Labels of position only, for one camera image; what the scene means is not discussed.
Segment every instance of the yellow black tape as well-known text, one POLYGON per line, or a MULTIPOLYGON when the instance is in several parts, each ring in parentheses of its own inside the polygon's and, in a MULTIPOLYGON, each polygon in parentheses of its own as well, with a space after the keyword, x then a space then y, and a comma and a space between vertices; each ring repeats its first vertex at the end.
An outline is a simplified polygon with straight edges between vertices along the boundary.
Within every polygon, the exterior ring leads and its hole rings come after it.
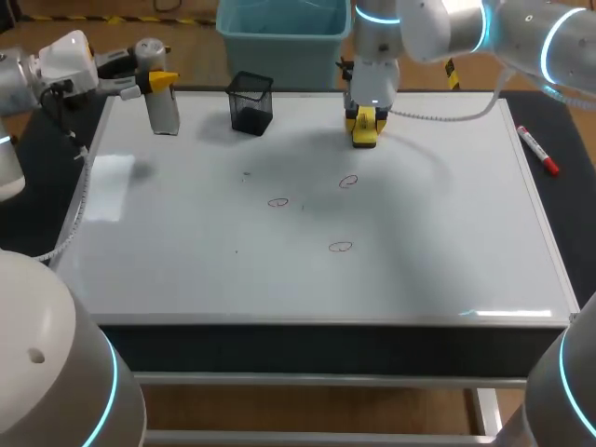
POLYGON ((110 25, 119 23, 162 23, 166 25, 195 25, 207 28, 215 26, 215 20, 210 19, 161 19, 159 17, 132 16, 26 16, 20 21, 102 21, 110 25))
POLYGON ((445 73, 447 74, 447 78, 449 79, 449 88, 451 90, 459 90, 459 76, 457 75, 457 71, 455 70, 455 64, 453 59, 449 59, 445 62, 445 73))

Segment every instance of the white cable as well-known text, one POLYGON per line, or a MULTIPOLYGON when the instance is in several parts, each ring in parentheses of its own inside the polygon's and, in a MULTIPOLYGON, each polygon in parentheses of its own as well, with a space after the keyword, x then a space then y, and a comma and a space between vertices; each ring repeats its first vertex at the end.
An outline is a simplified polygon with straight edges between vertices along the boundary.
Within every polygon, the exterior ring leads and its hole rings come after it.
POLYGON ((85 161, 85 165, 83 166, 83 172, 82 172, 82 175, 84 176, 83 177, 83 193, 81 194, 81 203, 78 207, 78 212, 76 214, 76 218, 74 219, 73 227, 71 228, 71 231, 70 231, 68 237, 58 247, 56 247, 54 250, 52 250, 46 254, 42 254, 41 256, 34 257, 34 259, 36 261, 39 261, 40 263, 47 261, 48 259, 51 259, 54 256, 62 253, 66 249, 66 247, 68 247, 70 245, 70 243, 75 238, 76 232, 78 231, 78 227, 80 226, 81 221, 83 219, 83 214, 85 213, 85 206, 87 205, 88 189, 89 189, 89 183, 90 183, 90 179, 91 179, 91 162, 90 162, 89 151, 88 151, 87 147, 82 146, 80 156, 77 156, 75 159, 78 159, 80 157, 83 157, 83 160, 85 161))
POLYGON ((595 101, 582 100, 581 98, 571 98, 569 96, 563 95, 559 90, 547 85, 544 81, 542 81, 542 79, 536 76, 529 74, 527 77, 537 88, 540 89, 540 91, 555 101, 562 102, 563 104, 569 105, 570 107, 576 107, 578 109, 596 110, 595 101))
POLYGON ((403 116, 405 118, 412 118, 412 119, 422 119, 426 121, 441 121, 445 123, 457 123, 461 121, 472 121, 474 119, 482 118, 485 115, 493 110, 494 105, 499 99, 501 91, 505 88, 505 84, 509 81, 509 79, 515 74, 515 72, 509 68, 504 68, 499 76, 498 80, 496 81, 496 88, 494 90, 493 97, 491 98, 490 102, 486 106, 484 110, 481 112, 474 114, 474 115, 466 115, 466 116, 426 116, 426 115, 418 115, 418 114, 410 114, 408 112, 399 112, 397 110, 389 110, 389 113, 397 116, 403 116))

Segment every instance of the red marker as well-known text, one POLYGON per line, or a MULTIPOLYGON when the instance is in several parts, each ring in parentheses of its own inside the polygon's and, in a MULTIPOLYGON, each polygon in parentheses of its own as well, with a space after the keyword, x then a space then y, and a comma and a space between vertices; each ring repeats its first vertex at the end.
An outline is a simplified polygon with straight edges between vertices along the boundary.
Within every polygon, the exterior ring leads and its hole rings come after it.
POLYGON ((528 143, 528 146, 530 147, 530 149, 532 149, 532 152, 534 152, 536 156, 540 159, 540 161, 542 162, 546 170, 550 173, 550 175, 557 176, 559 174, 559 167, 554 161, 552 161, 552 158, 549 157, 545 150, 542 149, 542 146, 538 144, 538 142, 534 139, 530 132, 528 132, 528 129, 526 129, 524 126, 519 126, 518 133, 523 138, 523 140, 528 143))

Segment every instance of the cable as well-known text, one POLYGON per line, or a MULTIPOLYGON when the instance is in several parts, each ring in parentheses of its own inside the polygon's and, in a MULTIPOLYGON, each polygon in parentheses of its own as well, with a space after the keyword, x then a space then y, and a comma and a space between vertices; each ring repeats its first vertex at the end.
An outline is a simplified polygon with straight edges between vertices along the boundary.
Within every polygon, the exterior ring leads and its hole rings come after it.
MULTIPOLYGON (((63 125, 61 120, 58 119, 56 116, 54 116, 51 113, 51 111, 47 108, 47 106, 45 104, 45 98, 49 92, 51 92, 52 95, 55 98, 57 98, 58 100, 60 100, 63 97, 63 91, 55 90, 54 88, 46 88, 42 92, 41 96, 39 97, 39 104, 41 105, 41 110, 46 114, 47 117, 49 117, 49 119, 52 121, 52 123, 54 125, 56 125, 62 131, 62 133, 64 133, 67 137, 69 137, 71 142, 79 149, 79 151, 80 151, 79 155, 76 156, 74 159, 77 160, 78 158, 82 157, 83 160, 85 161, 85 164, 83 166, 83 192, 81 194, 81 202, 79 204, 78 211, 76 213, 76 217, 74 218, 74 222, 73 222, 71 231, 70 231, 68 237, 54 250, 52 250, 46 254, 42 254, 40 256, 35 256, 34 259, 39 262, 47 261, 47 260, 53 258, 54 256, 62 253, 75 238, 76 232, 78 231, 78 228, 79 228, 81 221, 83 219, 83 215, 85 214, 85 207, 87 206, 88 190, 89 190, 89 184, 90 184, 90 179, 91 179, 91 162, 89 161, 88 148, 76 138, 76 135, 73 131, 67 129, 63 125)), ((60 110, 61 109, 61 101, 58 102, 57 105, 60 110)))
POLYGON ((581 98, 572 98, 560 93, 559 90, 546 84, 541 78, 534 75, 528 74, 526 77, 532 81, 532 83, 545 95, 552 98, 555 101, 562 102, 570 107, 575 107, 584 110, 596 110, 596 102, 590 100, 582 100, 581 98))
POLYGON ((178 3, 173 7, 162 8, 157 5, 157 0, 153 0, 153 10, 160 13, 174 12, 175 10, 180 9, 182 5, 183 0, 178 0, 178 3))
POLYGON ((474 119, 482 118, 485 115, 493 110, 494 105, 499 99, 503 88, 505 88, 505 84, 509 81, 509 79, 515 74, 513 70, 510 68, 504 68, 499 76, 498 80, 496 81, 496 88, 494 90, 493 97, 491 98, 488 105, 482 110, 481 112, 474 114, 474 115, 466 115, 466 116, 426 116, 426 115, 418 115, 418 114, 410 114, 408 112, 399 112, 397 110, 389 110, 389 113, 397 116, 403 116, 405 118, 411 119, 422 119, 426 121, 440 121, 445 123, 457 123, 461 121, 472 121, 474 119))

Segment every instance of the black mesh cup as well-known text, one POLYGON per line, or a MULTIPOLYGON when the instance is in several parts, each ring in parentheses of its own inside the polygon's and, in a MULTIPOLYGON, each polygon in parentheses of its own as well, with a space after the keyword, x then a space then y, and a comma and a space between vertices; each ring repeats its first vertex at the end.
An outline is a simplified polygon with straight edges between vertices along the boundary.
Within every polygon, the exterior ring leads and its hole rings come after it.
POLYGON ((232 129, 260 137, 273 119, 273 79, 238 72, 225 92, 230 100, 232 129))

